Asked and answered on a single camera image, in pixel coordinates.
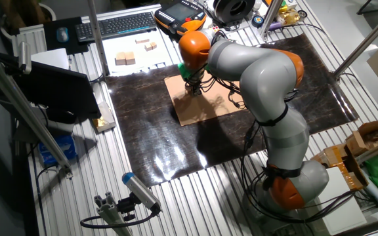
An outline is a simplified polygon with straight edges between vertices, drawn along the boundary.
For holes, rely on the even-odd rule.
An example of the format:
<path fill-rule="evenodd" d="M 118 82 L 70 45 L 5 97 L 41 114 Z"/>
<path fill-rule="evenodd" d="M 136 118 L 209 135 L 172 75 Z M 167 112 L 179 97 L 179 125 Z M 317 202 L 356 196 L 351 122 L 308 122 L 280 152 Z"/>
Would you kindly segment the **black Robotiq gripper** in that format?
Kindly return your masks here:
<path fill-rule="evenodd" d="M 199 96 L 202 94 L 202 89 L 199 86 L 201 85 L 203 77 L 204 75 L 191 75 L 186 80 L 186 82 L 190 86 L 192 94 L 195 94 L 195 96 Z"/>

